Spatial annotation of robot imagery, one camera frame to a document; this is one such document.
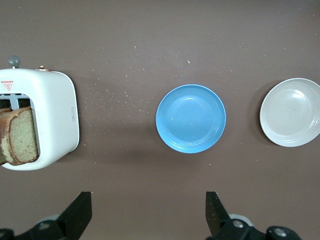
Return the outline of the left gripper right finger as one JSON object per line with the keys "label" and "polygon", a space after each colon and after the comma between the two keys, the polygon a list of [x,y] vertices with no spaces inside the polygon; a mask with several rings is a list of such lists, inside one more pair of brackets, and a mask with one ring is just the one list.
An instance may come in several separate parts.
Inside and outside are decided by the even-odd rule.
{"label": "left gripper right finger", "polygon": [[214,191],[206,192],[205,217],[211,236],[209,240],[298,240],[299,235],[284,226],[257,230],[245,216],[229,214]]}

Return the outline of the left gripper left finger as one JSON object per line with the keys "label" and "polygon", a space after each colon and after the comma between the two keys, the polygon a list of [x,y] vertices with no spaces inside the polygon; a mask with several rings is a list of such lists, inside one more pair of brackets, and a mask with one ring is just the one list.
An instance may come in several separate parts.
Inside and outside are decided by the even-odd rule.
{"label": "left gripper left finger", "polygon": [[43,218],[26,232],[15,235],[9,228],[0,230],[2,240],[78,240],[92,219],[92,194],[81,192],[60,214]]}

